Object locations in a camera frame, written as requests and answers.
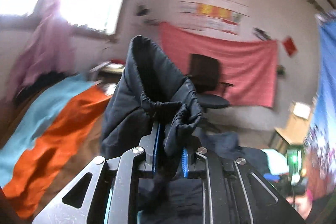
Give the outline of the dark navy puffer jacket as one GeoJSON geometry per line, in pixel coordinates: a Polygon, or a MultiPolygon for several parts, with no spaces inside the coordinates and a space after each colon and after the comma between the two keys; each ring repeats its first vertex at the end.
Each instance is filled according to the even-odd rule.
{"type": "Polygon", "coordinates": [[[238,155],[208,149],[194,135],[202,109],[193,83],[152,40],[136,36],[125,69],[104,112],[101,154],[118,167],[109,223],[275,223],[286,202],[238,155]],[[140,178],[139,146],[154,122],[161,126],[157,170],[140,178]],[[183,149],[190,136],[207,148],[204,178],[184,178],[183,149]]]}

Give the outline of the wooden desk with shelf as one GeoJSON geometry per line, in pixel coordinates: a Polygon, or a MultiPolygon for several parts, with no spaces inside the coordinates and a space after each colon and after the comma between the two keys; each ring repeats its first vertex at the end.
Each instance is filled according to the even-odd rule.
{"type": "Polygon", "coordinates": [[[122,61],[104,61],[89,70],[87,74],[88,81],[97,81],[101,76],[107,78],[109,76],[120,76],[125,69],[125,63],[122,61]]]}

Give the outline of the black office chair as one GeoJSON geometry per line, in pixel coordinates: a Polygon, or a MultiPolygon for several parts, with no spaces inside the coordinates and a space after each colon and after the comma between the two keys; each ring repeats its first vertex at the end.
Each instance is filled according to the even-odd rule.
{"type": "Polygon", "coordinates": [[[194,84],[198,102],[206,113],[208,109],[224,109],[230,106],[224,93],[234,84],[221,81],[221,64],[212,57],[196,53],[189,54],[189,72],[187,77],[194,84]]]}

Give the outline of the orange brown teal bed sheet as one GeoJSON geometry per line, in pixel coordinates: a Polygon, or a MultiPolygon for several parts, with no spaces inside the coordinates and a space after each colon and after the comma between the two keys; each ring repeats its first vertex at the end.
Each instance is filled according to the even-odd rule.
{"type": "Polygon", "coordinates": [[[1,188],[21,219],[36,212],[109,100],[97,85],[76,75],[46,89],[28,107],[1,148],[1,188]]]}

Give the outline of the small wooden side table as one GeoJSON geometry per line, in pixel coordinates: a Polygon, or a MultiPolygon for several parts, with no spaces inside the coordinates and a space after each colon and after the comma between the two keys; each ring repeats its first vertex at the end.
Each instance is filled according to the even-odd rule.
{"type": "Polygon", "coordinates": [[[275,127],[268,147],[285,154],[289,147],[300,147],[309,131],[315,105],[292,102],[284,128],[275,127]]]}

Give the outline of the pink hanging garment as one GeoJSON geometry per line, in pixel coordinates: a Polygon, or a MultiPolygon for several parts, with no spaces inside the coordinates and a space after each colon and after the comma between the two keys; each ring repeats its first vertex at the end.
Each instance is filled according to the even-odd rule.
{"type": "Polygon", "coordinates": [[[41,5],[42,18],[11,68],[6,88],[7,101],[34,84],[41,75],[71,73],[75,68],[72,26],[60,15],[60,0],[38,0],[38,4],[41,5]]]}

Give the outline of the blue cartoon print curtain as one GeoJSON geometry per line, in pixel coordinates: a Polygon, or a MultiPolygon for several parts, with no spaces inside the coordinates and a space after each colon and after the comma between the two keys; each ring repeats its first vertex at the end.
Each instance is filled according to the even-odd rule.
{"type": "Polygon", "coordinates": [[[318,199],[335,190],[335,10],[316,15],[320,65],[316,103],[305,138],[307,191],[318,199]]]}

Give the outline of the pink checked wall cloth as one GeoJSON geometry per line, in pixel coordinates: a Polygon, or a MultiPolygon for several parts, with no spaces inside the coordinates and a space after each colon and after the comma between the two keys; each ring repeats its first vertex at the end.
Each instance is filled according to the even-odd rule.
{"type": "Polygon", "coordinates": [[[274,40],[239,42],[193,34],[163,22],[159,25],[163,51],[186,74],[190,55],[217,59],[223,82],[234,86],[226,92],[233,106],[272,108],[276,95],[278,46],[274,40]]]}

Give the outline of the wall posters and certificates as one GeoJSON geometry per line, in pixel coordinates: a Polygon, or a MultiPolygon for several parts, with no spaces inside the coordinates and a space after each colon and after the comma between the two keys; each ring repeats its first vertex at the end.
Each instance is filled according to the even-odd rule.
{"type": "Polygon", "coordinates": [[[186,30],[238,35],[248,16],[248,6],[230,0],[181,0],[178,6],[178,26],[186,30]]]}

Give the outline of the red paper wall decoration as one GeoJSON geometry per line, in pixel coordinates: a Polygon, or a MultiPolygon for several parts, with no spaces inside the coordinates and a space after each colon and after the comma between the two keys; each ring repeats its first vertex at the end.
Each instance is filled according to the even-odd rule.
{"type": "Polygon", "coordinates": [[[286,53],[288,54],[289,57],[292,57],[297,53],[297,47],[295,46],[295,43],[290,36],[287,36],[282,41],[282,45],[283,45],[284,50],[286,51],[286,53]]]}

